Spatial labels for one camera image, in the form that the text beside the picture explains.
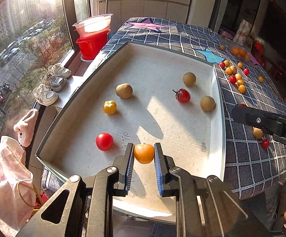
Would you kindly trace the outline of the dark orange tomato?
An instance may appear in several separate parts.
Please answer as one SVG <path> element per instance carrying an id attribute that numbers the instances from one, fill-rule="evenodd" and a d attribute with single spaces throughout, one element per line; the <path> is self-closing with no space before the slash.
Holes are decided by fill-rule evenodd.
<path id="1" fill-rule="evenodd" d="M 154 147 L 151 144 L 137 144 L 133 153 L 141 164 L 149 164 L 154 159 Z"/>

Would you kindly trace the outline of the yellow cherry tomato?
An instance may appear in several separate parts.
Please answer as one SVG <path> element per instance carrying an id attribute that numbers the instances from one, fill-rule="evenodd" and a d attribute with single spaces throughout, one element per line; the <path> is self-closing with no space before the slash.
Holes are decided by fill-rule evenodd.
<path id="1" fill-rule="evenodd" d="M 103 111 L 107 115 L 113 115 L 117 111 L 117 104 L 113 100 L 105 101 L 103 104 Z"/>

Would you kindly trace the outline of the brown longan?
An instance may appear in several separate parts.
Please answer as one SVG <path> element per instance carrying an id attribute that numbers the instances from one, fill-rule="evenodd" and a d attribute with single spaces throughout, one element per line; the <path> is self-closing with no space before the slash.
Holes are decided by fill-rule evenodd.
<path id="1" fill-rule="evenodd" d="M 253 136 L 257 139 L 260 140 L 263 137 L 263 131 L 259 128 L 253 128 Z"/>
<path id="2" fill-rule="evenodd" d="M 193 74 L 192 72 L 187 72 L 183 75 L 183 83 L 187 87 L 192 87 L 196 84 L 196 75 Z"/>
<path id="3" fill-rule="evenodd" d="M 203 111 L 212 111 L 216 107 L 215 100 L 211 96 L 204 96 L 200 101 Z"/>
<path id="4" fill-rule="evenodd" d="M 232 74 L 235 75 L 237 73 L 237 68 L 234 65 L 231 65 Z"/>

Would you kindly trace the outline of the red cherry tomato with stem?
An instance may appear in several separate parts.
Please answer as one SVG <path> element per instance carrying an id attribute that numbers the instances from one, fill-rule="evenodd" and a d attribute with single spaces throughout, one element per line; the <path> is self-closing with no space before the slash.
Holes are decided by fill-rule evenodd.
<path id="1" fill-rule="evenodd" d="M 178 100 L 178 102 L 187 103 L 191 99 L 190 93 L 184 88 L 178 90 L 173 89 L 172 91 L 175 93 L 175 98 Z"/>

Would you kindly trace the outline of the grey checked tablecloth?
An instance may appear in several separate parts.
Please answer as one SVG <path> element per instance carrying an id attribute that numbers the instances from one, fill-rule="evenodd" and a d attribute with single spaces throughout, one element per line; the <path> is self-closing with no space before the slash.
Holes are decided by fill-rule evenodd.
<path id="1" fill-rule="evenodd" d="M 220 50 L 220 36 L 207 28 L 185 25 L 160 18 L 131 18 L 112 36 L 96 58 L 107 59 L 126 43 L 154 45 L 194 56 L 212 64 L 217 71 L 221 88 L 226 129 L 226 163 L 223 180 L 240 198 L 258 195 L 286 177 L 286 146 L 270 141 L 267 149 L 253 136 L 250 126 L 231 118 L 231 110 L 238 104 L 286 115 L 286 105 L 271 88 L 271 81 L 258 81 L 259 67 L 245 63 L 250 70 L 243 77 L 245 89 L 240 92 L 231 84 L 219 62 L 228 60 L 237 65 L 237 58 Z M 96 70 L 95 60 L 84 74 L 85 80 Z"/>

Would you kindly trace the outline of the yellow tomato far right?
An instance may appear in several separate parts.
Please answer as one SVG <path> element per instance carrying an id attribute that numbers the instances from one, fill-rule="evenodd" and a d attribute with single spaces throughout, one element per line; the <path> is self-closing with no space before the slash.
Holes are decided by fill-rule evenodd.
<path id="1" fill-rule="evenodd" d="M 259 77 L 258 77 L 258 81 L 261 82 L 261 83 L 263 83 L 263 77 L 262 77 L 262 76 L 259 76 Z"/>

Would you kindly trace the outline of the red tomato pair lower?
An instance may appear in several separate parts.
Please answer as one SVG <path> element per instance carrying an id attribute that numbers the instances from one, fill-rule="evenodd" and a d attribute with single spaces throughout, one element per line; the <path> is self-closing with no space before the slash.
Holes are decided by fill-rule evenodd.
<path id="1" fill-rule="evenodd" d="M 250 73 L 250 70 L 249 70 L 248 68 L 245 68 L 245 69 L 243 70 L 243 73 L 244 73 L 246 76 L 248 76 L 249 73 Z"/>

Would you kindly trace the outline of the white shallow tray box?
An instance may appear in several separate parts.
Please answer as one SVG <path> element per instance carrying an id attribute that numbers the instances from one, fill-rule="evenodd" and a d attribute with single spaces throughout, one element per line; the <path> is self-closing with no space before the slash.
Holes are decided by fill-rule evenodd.
<path id="1" fill-rule="evenodd" d="M 154 45 L 126 43 L 107 59 L 96 58 L 96 70 L 70 97 L 49 128 L 36 155 L 54 175 L 66 181 L 77 174 L 93 176 L 125 153 L 128 143 L 161 143 L 163 153 L 191 175 L 224 177 L 226 129 L 216 68 L 199 58 Z M 187 87 L 183 75 L 196 84 Z M 191 99 L 178 102 L 172 91 L 184 88 Z M 212 111 L 200 101 L 211 96 Z M 117 111 L 107 115 L 105 101 Z M 109 133 L 114 145 L 101 151 L 95 139 Z"/>

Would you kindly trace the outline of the small yellow tomato top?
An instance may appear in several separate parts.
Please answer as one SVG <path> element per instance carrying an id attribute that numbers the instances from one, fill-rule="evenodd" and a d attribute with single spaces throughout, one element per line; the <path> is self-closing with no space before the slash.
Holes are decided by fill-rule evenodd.
<path id="1" fill-rule="evenodd" d="M 229 66 L 230 66 L 230 62 L 229 62 L 228 60 L 225 60 L 224 63 L 225 63 L 225 65 L 226 65 L 226 67 L 229 67 Z"/>

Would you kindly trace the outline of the red tomato near star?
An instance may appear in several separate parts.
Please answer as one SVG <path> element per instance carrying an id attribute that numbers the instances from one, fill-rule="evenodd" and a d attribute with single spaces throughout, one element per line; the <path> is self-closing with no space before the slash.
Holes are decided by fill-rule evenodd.
<path id="1" fill-rule="evenodd" d="M 219 66 L 220 66 L 222 69 L 224 69 L 224 68 L 226 67 L 226 64 L 225 64 L 224 62 L 220 62 L 220 63 L 219 63 Z"/>

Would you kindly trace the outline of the longan near bowl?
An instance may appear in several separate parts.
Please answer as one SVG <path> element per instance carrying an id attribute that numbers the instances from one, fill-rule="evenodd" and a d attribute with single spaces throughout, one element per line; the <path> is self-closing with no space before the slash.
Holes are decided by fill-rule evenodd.
<path id="1" fill-rule="evenodd" d="M 224 45 L 220 45 L 219 48 L 220 48 L 220 50 L 222 50 L 222 51 L 225 51 L 225 50 L 226 50 L 226 47 L 225 47 Z"/>

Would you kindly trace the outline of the white sneaker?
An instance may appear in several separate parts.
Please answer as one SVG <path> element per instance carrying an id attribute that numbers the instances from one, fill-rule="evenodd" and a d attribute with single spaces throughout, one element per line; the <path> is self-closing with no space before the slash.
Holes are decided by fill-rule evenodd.
<path id="1" fill-rule="evenodd" d="M 71 76 L 72 72 L 61 65 L 61 63 L 56 63 L 48 67 L 48 71 L 55 74 L 63 76 L 64 78 L 68 78 Z"/>
<path id="2" fill-rule="evenodd" d="M 67 83 L 67 79 L 65 77 L 52 72 L 47 72 L 46 74 L 41 75 L 40 79 L 47 88 L 56 93 L 61 91 Z"/>
<path id="3" fill-rule="evenodd" d="M 40 84 L 33 90 L 33 95 L 38 104 L 43 106 L 50 106 L 54 104 L 58 98 L 58 93 L 54 92 L 51 88 L 44 84 Z"/>

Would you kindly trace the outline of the pink plush slipper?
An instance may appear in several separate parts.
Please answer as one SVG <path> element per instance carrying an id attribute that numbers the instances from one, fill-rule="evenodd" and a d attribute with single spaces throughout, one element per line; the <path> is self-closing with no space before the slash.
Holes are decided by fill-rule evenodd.
<path id="1" fill-rule="evenodd" d="M 28 147 L 31 144 L 38 115 L 37 109 L 31 109 L 13 126 L 21 146 Z"/>

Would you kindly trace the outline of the red plastic bucket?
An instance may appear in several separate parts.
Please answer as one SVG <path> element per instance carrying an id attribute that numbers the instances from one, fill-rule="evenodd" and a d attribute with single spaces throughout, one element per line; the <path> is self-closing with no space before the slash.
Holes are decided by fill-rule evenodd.
<path id="1" fill-rule="evenodd" d="M 85 38 L 78 38 L 76 44 L 79 46 L 84 60 L 93 60 L 100 50 L 107 44 L 110 30 L 105 30 Z"/>

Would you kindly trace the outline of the translucent plastic basin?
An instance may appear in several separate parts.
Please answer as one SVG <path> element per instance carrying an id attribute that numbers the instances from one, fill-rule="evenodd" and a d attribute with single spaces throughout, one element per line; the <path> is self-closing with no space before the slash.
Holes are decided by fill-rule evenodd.
<path id="1" fill-rule="evenodd" d="M 113 14 L 101 14 L 83 19 L 72 26 L 78 32 L 81 38 L 86 38 L 110 29 Z"/>

